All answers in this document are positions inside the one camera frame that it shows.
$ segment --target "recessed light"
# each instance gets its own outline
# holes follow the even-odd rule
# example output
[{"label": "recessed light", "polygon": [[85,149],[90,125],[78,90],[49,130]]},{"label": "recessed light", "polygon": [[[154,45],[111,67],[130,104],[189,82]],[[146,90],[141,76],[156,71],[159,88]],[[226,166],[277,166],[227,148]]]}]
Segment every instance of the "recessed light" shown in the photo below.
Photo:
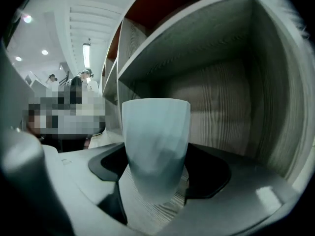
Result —
[{"label": "recessed light", "polygon": [[30,15],[25,15],[23,17],[23,20],[24,20],[25,23],[29,24],[32,21],[32,17]]}]

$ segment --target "ceiling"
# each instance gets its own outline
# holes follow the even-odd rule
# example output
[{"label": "ceiling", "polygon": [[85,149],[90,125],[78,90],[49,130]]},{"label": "ceiling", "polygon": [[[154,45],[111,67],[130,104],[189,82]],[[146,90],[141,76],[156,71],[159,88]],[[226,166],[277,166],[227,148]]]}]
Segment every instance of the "ceiling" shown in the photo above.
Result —
[{"label": "ceiling", "polygon": [[[82,45],[91,44],[90,68],[99,81],[108,41],[132,0],[30,0],[13,34],[8,54],[18,71],[44,70],[67,62],[73,75],[84,69]],[[44,56],[41,51],[47,50]],[[17,62],[15,57],[23,60]]]}]

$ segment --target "fluorescent light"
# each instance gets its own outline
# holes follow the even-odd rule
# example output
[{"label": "fluorescent light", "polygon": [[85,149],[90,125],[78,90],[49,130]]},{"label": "fluorescent light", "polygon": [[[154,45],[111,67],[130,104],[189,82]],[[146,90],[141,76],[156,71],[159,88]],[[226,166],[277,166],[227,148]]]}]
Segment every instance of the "fluorescent light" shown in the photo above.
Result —
[{"label": "fluorescent light", "polygon": [[23,20],[24,20],[25,23],[29,24],[32,21],[32,17],[30,15],[25,15],[23,17]]},{"label": "fluorescent light", "polygon": [[83,44],[84,67],[90,68],[90,44]]}]

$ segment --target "cup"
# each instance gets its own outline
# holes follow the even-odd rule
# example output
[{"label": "cup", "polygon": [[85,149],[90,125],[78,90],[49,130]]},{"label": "cup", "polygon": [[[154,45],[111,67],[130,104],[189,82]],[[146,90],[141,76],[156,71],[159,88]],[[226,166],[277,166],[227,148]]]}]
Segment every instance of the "cup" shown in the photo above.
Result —
[{"label": "cup", "polygon": [[164,204],[176,193],[188,146],[190,104],[146,98],[123,103],[123,136],[130,171],[143,199]]}]

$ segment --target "white cup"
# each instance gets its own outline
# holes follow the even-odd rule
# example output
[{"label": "white cup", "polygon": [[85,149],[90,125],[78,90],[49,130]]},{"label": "white cup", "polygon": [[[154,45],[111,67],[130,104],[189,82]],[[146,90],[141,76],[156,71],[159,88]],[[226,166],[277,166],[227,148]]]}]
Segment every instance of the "white cup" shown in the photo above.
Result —
[{"label": "white cup", "polygon": [[147,98],[123,103],[123,135],[130,171],[143,199],[164,204],[175,194],[188,146],[190,104]]}]

